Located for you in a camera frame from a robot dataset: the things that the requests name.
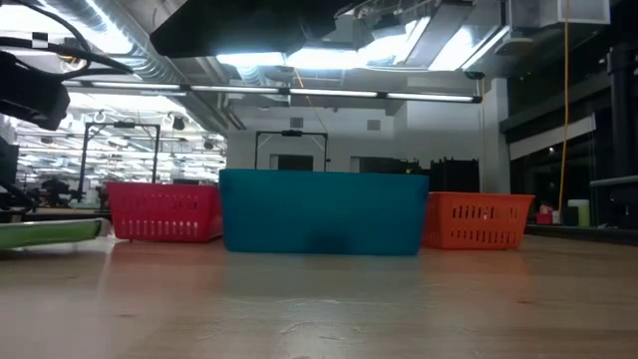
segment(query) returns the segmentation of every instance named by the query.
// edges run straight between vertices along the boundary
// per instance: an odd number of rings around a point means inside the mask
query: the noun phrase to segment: teal plastic bin
[[[224,242],[232,251],[415,255],[423,176],[224,170]]]

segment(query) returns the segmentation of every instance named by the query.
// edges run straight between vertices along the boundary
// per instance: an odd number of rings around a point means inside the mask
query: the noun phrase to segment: plastic basket
[[[216,185],[107,183],[116,237],[209,241],[222,235]]]
[[[423,244],[442,249],[507,249],[522,242],[533,195],[432,192]]]
[[[416,255],[428,178],[223,170],[224,244],[231,251]]]

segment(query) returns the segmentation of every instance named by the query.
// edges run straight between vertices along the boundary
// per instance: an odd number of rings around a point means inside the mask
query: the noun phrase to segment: yellow cable
[[[560,167],[560,194],[558,195],[558,213],[562,218],[562,198],[565,187],[565,162],[567,160],[567,128],[569,127],[569,16],[570,0],[566,0],[565,10],[565,128],[562,141],[562,165]]]

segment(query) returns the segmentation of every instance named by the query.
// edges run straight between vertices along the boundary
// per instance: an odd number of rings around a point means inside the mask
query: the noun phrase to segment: wooden table
[[[636,358],[638,248],[419,257],[107,240],[0,252],[0,358]]]

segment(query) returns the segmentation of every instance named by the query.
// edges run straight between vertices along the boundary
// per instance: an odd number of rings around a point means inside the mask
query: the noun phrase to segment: red basket
[[[107,183],[116,237],[209,241],[222,235],[216,185]]]

